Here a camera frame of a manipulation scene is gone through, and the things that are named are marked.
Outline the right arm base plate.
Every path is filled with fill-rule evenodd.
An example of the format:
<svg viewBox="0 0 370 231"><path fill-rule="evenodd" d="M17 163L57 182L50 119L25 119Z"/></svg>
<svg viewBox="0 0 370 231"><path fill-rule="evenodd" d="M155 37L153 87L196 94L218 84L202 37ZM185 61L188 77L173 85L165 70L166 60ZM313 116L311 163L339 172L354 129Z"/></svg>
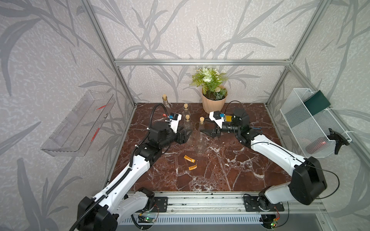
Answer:
<svg viewBox="0 0 370 231"><path fill-rule="evenodd" d="M246 212L284 212L285 208L282 202L272 204L259 196L243 195L243 203Z"/></svg>

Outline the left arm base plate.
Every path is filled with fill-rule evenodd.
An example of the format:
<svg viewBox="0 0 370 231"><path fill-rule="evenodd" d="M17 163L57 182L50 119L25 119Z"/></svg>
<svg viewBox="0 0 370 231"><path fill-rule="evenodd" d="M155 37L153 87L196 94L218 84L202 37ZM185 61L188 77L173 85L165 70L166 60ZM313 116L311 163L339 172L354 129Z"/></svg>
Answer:
<svg viewBox="0 0 370 231"><path fill-rule="evenodd" d="M148 201L148 210L146 212L167 212L168 197L153 197Z"/></svg>

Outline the short glass bottle gold label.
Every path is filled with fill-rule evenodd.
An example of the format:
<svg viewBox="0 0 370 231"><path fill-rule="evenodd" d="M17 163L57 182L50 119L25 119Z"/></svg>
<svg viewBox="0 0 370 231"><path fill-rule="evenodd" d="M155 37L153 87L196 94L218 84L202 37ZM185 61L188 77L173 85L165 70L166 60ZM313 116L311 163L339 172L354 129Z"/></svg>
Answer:
<svg viewBox="0 0 370 231"><path fill-rule="evenodd" d="M182 119L190 119L190 112L188 104L184 104L182 111Z"/></svg>

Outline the peeled white label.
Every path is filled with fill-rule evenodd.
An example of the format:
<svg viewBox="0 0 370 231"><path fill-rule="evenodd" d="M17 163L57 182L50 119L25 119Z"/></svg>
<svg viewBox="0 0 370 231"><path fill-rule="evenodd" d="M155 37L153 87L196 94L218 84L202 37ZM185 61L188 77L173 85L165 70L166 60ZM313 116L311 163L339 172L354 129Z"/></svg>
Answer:
<svg viewBox="0 0 370 231"><path fill-rule="evenodd" d="M195 160L192 159L192 158L190 158L190 157L188 157L187 155L184 156L184 159L187 160L187 161L189 161L189 162L191 162L191 163L195 163Z"/></svg>

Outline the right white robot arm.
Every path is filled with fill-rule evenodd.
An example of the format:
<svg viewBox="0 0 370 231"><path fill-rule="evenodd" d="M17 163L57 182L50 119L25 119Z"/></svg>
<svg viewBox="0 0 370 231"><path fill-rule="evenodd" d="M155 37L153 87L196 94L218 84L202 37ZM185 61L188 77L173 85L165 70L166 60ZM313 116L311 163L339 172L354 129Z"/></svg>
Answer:
<svg viewBox="0 0 370 231"><path fill-rule="evenodd" d="M267 157L291 176L290 182L269 186L259 193L257 201L263 211L285 201L296 200L303 205L310 205L327 189L323 169L316 158L304 158L271 141L250 126L250 118L245 110L237 108L230 116L213 111L207 120L214 123L215 127L202 133L212 138L222 133L233 133L242 145Z"/></svg>

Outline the peeled gold label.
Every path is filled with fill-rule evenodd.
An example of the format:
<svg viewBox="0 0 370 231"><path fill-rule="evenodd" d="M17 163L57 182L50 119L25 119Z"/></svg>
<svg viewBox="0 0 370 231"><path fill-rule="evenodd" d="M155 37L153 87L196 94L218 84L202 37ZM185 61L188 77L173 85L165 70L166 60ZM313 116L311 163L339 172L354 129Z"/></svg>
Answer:
<svg viewBox="0 0 370 231"><path fill-rule="evenodd" d="M197 167L198 167L198 166L197 166L197 164L195 164L195 165L193 165L193 166L190 166L190 167L188 168L188 170L189 170L189 171L192 171L192 170L195 170Z"/></svg>

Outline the tall slim glass bottle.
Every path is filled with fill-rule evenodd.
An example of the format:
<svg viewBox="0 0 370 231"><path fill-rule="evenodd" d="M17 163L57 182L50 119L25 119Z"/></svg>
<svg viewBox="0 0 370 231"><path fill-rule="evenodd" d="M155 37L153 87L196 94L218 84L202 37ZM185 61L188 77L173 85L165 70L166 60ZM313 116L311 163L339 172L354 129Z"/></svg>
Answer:
<svg viewBox="0 0 370 231"><path fill-rule="evenodd" d="M199 118L198 130L196 135L196 153L198 155L204 154L207 148L207 136L203 133L205 130L205 118Z"/></svg>

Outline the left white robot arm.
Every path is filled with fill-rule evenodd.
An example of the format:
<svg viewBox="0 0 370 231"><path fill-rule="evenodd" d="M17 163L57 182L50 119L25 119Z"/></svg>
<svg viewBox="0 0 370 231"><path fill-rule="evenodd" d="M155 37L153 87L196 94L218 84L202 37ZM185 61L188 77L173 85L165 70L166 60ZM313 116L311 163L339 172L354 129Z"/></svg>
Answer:
<svg viewBox="0 0 370 231"><path fill-rule="evenodd" d="M125 195L163 155L163 148L169 148L174 142L185 144L191 135L192 130L183 127L174 131L169 122L151 125L144 140L134 148L124 170L94 197L80 201L77 220L71 230L114 231L121 221L135 212L152 209L152 191L142 188L132 196L125 198Z"/></svg>

